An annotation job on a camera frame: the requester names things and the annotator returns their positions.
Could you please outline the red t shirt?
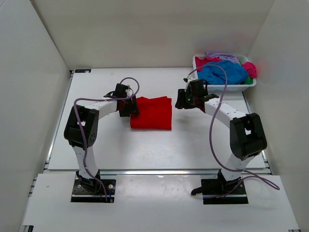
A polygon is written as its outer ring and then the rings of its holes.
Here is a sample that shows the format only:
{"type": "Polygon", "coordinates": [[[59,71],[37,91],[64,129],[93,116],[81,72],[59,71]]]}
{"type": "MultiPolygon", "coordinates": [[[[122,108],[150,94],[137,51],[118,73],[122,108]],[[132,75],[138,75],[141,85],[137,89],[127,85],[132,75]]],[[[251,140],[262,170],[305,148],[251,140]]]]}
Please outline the red t shirt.
{"type": "Polygon", "coordinates": [[[130,126],[134,130],[172,129],[172,99],[167,96],[158,98],[137,98],[138,115],[130,117],[130,126]]]}

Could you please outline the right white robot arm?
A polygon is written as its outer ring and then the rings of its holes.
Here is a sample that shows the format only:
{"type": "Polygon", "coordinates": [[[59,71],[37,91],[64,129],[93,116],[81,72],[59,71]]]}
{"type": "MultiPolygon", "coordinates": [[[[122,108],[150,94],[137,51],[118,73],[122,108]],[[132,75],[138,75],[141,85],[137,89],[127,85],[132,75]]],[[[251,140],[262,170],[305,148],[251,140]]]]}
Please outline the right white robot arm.
{"type": "Polygon", "coordinates": [[[256,113],[246,114],[222,101],[222,96],[209,94],[202,80],[187,83],[186,88],[178,90],[175,107],[177,109],[200,109],[212,116],[210,133],[217,119],[229,128],[230,149],[227,163],[221,166],[220,179],[216,187],[221,193],[228,193],[234,182],[240,179],[248,163],[267,147],[261,118],[256,113]]]}

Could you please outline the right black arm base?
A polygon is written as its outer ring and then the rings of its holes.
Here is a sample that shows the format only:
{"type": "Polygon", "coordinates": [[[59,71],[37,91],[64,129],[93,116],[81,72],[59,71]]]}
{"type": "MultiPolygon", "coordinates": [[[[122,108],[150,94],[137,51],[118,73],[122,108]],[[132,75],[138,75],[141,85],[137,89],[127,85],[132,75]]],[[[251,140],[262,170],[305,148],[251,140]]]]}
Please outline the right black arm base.
{"type": "Polygon", "coordinates": [[[202,194],[204,205],[248,204],[241,177],[226,181],[221,171],[213,179],[201,179],[201,186],[191,191],[192,196],[202,194]]]}

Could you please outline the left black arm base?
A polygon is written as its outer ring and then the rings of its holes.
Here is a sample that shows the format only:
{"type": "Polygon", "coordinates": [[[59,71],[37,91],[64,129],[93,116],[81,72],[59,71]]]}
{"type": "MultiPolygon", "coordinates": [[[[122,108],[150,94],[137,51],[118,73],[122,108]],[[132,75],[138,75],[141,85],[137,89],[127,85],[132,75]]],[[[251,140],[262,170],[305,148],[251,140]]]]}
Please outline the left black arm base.
{"type": "Polygon", "coordinates": [[[74,185],[71,193],[73,203],[114,203],[116,179],[101,179],[101,183],[95,179],[85,179],[76,171],[74,185]]]}

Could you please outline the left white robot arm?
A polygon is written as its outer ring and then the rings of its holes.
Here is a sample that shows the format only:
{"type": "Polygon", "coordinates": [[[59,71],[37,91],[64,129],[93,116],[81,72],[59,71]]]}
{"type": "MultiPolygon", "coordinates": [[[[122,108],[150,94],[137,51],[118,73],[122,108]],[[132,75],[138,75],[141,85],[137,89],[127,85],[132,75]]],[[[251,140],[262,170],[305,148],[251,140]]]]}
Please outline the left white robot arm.
{"type": "Polygon", "coordinates": [[[139,114],[136,93],[129,85],[116,84],[115,90],[103,99],[77,98],[65,126],[64,138],[72,146],[79,165],[77,176],[89,192],[96,192],[101,186],[93,151],[98,123],[115,112],[119,112],[120,117],[139,114]]]}

